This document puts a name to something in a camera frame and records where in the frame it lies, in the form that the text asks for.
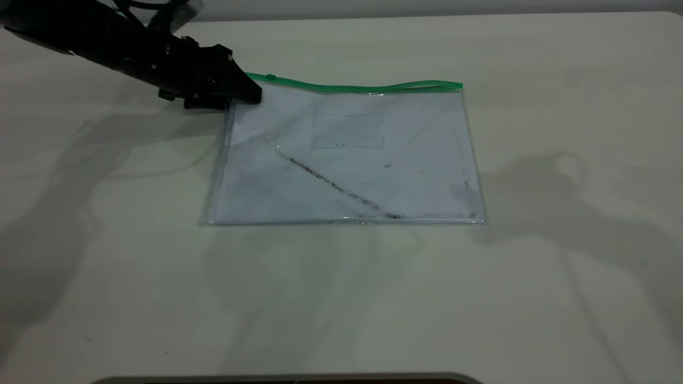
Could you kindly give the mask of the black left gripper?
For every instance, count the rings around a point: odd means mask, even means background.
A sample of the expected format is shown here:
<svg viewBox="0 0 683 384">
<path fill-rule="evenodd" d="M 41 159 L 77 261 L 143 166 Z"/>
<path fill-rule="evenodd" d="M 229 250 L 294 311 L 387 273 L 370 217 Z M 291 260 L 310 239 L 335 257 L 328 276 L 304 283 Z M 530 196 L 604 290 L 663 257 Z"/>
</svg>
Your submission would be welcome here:
<svg viewBox="0 0 683 384">
<path fill-rule="evenodd" d="M 186 110 L 225 111 L 235 98 L 250 105 L 263 90 L 233 59 L 225 46 L 200 47 L 190 37 L 159 37 L 159 97 L 184 99 Z"/>
</svg>

